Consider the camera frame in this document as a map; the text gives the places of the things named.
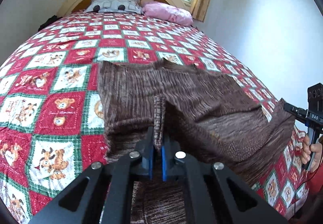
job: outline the cable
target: cable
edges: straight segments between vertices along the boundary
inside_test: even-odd
[[[310,181],[310,180],[311,180],[311,179],[316,175],[317,171],[319,170],[319,168],[320,168],[320,166],[321,166],[321,164],[322,164],[322,158],[323,158],[323,152],[322,152],[322,155],[321,155],[321,159],[320,159],[319,166],[318,166],[318,168],[315,170],[315,172],[314,172],[313,176],[312,176],[310,179],[306,180],[305,182],[303,182],[302,184],[300,184],[300,185],[298,186],[298,188],[296,189],[296,192],[295,192],[294,196],[296,195],[297,190],[298,190],[298,189],[299,189],[303,184],[305,184],[306,182]],[[295,214],[296,214],[296,202],[294,203],[294,215],[295,215]]]

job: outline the knit fabric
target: knit fabric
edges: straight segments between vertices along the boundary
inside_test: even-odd
[[[108,161],[131,151],[145,138],[148,126],[154,126],[157,150],[167,130],[183,151],[201,162],[223,162],[249,185],[276,162],[291,138],[295,121],[283,110],[282,99],[268,123],[261,105],[230,76],[166,59],[149,65],[101,62],[98,92]],[[132,221],[185,223],[180,187],[159,179],[144,186],[137,183]]]

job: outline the quilt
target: quilt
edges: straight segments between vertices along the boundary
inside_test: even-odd
[[[272,93],[197,29],[137,14],[73,13],[21,44],[0,69],[0,197],[19,223],[92,162],[106,163],[98,62],[163,57],[232,76],[270,121]],[[252,187],[282,215],[307,192],[299,159],[304,135],[295,127],[278,162]]]

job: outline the metal bolt head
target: metal bolt head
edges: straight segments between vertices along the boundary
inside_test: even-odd
[[[221,169],[223,169],[223,168],[224,168],[224,165],[223,165],[223,163],[221,163],[221,162],[215,162],[215,163],[213,164],[213,167],[214,167],[215,169],[217,169],[217,170],[221,170]]]
[[[138,151],[132,151],[129,153],[129,156],[131,158],[138,158],[140,156],[140,153]]]
[[[99,162],[99,161],[93,162],[93,163],[91,164],[91,168],[92,168],[92,169],[99,169],[100,167],[102,167],[102,164],[101,164],[101,162]]]
[[[184,151],[177,151],[175,153],[175,157],[176,158],[185,158],[186,157],[186,153]]]

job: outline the pink pillow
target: pink pillow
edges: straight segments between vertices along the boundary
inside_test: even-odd
[[[193,18],[190,12],[161,2],[152,1],[143,7],[146,17],[159,18],[179,25],[190,26]]]

